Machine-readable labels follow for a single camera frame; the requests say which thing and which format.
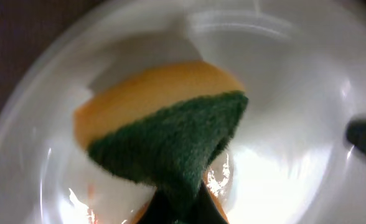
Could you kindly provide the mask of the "green yellow sponge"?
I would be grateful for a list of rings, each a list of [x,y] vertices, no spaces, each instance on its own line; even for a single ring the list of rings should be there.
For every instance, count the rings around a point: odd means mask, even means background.
[[[201,60],[150,68],[73,115],[87,156],[115,177],[162,190],[183,210],[226,150],[248,105],[243,85]]]

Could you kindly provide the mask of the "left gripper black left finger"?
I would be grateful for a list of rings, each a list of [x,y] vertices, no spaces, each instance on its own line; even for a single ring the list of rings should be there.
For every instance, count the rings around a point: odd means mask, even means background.
[[[149,203],[136,214],[137,224],[228,224],[217,198],[201,183],[188,207],[178,210],[162,190],[155,191]]]

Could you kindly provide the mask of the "grey plate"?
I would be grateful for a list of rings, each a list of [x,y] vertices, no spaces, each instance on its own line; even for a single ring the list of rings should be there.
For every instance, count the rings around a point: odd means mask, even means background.
[[[366,223],[366,27],[334,1],[110,1],[58,40],[0,116],[0,223],[129,223],[153,189],[111,177],[73,139],[84,101],[152,65],[203,59],[249,105],[213,164],[231,223]]]

